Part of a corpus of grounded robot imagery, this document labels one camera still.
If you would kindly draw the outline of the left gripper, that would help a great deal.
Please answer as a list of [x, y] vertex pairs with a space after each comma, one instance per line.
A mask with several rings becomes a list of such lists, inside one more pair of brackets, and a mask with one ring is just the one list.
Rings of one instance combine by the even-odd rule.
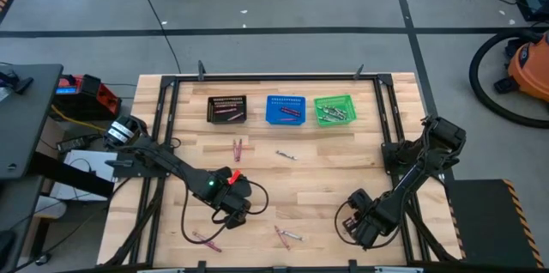
[[231, 213], [225, 218], [225, 227], [233, 229], [246, 223], [248, 209], [251, 206], [248, 197], [251, 195], [251, 187], [247, 178], [241, 173], [238, 180], [229, 185], [228, 180], [235, 170], [223, 167], [211, 171], [209, 187], [212, 192], [209, 206], [212, 209]]

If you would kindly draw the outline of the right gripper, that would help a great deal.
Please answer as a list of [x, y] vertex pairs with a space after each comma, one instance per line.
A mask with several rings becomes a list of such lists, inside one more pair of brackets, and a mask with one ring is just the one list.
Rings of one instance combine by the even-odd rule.
[[376, 216], [378, 201], [372, 200], [364, 189], [354, 191], [347, 201], [353, 215], [343, 221], [345, 232], [363, 249], [372, 248], [380, 234]]

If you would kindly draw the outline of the black plastic basket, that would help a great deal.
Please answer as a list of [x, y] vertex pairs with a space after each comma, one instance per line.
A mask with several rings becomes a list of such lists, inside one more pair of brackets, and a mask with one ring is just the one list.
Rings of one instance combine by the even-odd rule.
[[[215, 110], [236, 107], [236, 112], [214, 114]], [[233, 121], [228, 118], [243, 112], [244, 116]], [[213, 96], [208, 98], [207, 121], [211, 124], [242, 124], [247, 119], [247, 105], [245, 95]]]

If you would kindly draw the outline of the blue plastic basket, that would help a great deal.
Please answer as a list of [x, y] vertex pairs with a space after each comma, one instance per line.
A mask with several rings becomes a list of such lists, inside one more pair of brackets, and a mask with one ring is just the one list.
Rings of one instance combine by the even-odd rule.
[[[301, 117], [286, 114], [281, 107], [288, 107], [301, 112]], [[295, 122], [276, 121], [277, 118], [299, 118]], [[306, 121], [306, 99], [302, 96], [269, 95], [266, 102], [265, 120], [270, 124], [302, 125]]]

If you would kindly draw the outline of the green plastic basket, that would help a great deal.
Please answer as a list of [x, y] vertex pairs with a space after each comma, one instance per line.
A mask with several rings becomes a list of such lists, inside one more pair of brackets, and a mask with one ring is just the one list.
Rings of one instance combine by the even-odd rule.
[[[347, 118], [344, 119], [343, 122], [336, 122], [336, 123], [322, 121], [322, 120], [319, 119], [320, 115], [317, 114], [318, 112], [323, 112], [322, 110], [319, 110], [318, 107], [320, 107], [320, 106], [330, 107], [330, 108], [337, 107], [337, 108], [343, 110], [346, 113]], [[329, 127], [329, 126], [335, 126], [335, 125], [350, 124], [351, 122], [353, 122], [357, 119], [357, 114], [356, 114], [355, 107], [354, 107], [354, 104], [353, 104], [353, 99], [349, 94], [325, 96], [325, 97], [314, 99], [314, 113], [317, 116], [317, 122], [318, 122], [320, 127]], [[340, 118], [335, 113], [330, 113], [330, 114], [333, 117]]]

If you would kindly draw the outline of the white box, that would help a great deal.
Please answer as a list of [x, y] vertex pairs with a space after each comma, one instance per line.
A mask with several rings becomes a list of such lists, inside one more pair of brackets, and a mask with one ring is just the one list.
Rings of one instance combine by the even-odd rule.
[[[107, 165], [106, 162], [116, 160], [117, 157], [118, 154], [112, 152], [73, 149], [65, 156], [63, 163], [85, 173], [91, 173], [99, 178], [115, 182], [113, 167]], [[53, 185], [50, 196], [59, 200], [76, 200], [83, 202], [106, 200], [106, 197], [79, 190], [62, 183], [55, 183]]]

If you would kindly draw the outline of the black desk leg bar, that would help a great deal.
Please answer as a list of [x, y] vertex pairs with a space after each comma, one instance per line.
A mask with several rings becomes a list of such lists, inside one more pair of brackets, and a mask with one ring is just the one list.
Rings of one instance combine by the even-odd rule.
[[83, 172], [39, 152], [33, 154], [27, 173], [44, 176], [55, 182], [102, 197], [110, 197], [114, 187], [114, 184], [109, 180]]

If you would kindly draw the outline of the black power adapter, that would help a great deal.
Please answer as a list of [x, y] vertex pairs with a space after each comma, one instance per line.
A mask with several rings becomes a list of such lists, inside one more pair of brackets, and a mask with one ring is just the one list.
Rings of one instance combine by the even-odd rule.
[[61, 154], [68, 153], [73, 149], [87, 149], [94, 141], [99, 140], [100, 138], [101, 135], [99, 134], [77, 136], [56, 143], [56, 149]]

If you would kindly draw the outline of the red black power station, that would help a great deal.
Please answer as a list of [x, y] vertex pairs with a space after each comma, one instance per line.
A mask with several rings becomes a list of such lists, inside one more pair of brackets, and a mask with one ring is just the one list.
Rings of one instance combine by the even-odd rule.
[[52, 104], [66, 117], [106, 121], [118, 117], [122, 100], [98, 77], [61, 75]]

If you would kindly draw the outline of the dark desk panel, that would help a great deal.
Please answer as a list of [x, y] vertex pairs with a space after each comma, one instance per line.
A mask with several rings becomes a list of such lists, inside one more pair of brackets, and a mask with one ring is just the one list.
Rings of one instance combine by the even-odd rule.
[[41, 176], [0, 181], [0, 232], [14, 235], [0, 273], [14, 269], [19, 262], [43, 184]]

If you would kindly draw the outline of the black desk top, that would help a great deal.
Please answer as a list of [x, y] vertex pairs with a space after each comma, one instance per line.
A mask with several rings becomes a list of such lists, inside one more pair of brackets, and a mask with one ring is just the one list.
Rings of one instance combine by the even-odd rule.
[[0, 78], [30, 81], [20, 94], [7, 87], [0, 99], [0, 180], [46, 176], [57, 165], [36, 148], [62, 73], [61, 64], [0, 65]]

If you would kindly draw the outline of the orange vacuum cleaner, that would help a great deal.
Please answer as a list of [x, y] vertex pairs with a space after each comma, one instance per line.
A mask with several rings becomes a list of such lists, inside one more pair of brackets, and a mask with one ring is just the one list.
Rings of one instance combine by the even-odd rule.
[[520, 91], [549, 102], [549, 32], [519, 30], [511, 35], [525, 41], [512, 56], [508, 76], [495, 82], [499, 94]]

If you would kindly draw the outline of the black desk device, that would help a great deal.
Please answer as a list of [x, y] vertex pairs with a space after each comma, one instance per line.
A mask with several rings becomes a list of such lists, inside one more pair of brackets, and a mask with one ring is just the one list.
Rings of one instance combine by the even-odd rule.
[[23, 94], [32, 83], [32, 77], [19, 77], [13, 70], [7, 73], [0, 71], [0, 88], [8, 88], [16, 94]]

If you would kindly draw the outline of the black aluminium table frame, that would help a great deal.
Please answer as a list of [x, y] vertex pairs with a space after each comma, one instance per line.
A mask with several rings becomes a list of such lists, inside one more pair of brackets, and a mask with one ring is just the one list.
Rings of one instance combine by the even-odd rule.
[[[349, 94], [357, 114], [350, 124], [320, 127], [314, 99]], [[207, 121], [208, 98], [245, 95], [247, 119], [242, 124]], [[302, 125], [265, 120], [269, 95], [302, 96]], [[190, 268], [204, 262], [220, 267], [343, 266], [404, 264], [426, 255], [416, 230], [408, 226], [394, 240], [380, 238], [364, 251], [341, 240], [341, 222], [348, 216], [347, 197], [364, 189], [376, 197], [392, 181], [383, 168], [381, 145], [400, 137], [413, 140], [422, 131], [424, 107], [412, 73], [383, 72], [360, 78], [345, 74], [208, 75], [201, 82], [184, 80], [178, 89], [163, 86], [158, 75], [142, 75], [132, 112], [148, 124], [160, 121], [161, 132], [181, 141], [176, 154], [193, 167], [232, 167], [252, 183], [252, 214], [232, 230], [213, 224], [213, 211], [184, 193], [175, 178], [165, 182], [160, 219], [147, 226], [156, 232], [150, 245], [142, 237], [140, 260], [156, 267]], [[243, 140], [241, 159], [233, 159], [232, 141]], [[293, 155], [296, 161], [275, 153]], [[274, 226], [304, 238], [284, 237]], [[210, 238], [222, 252], [201, 244], [192, 232]]]

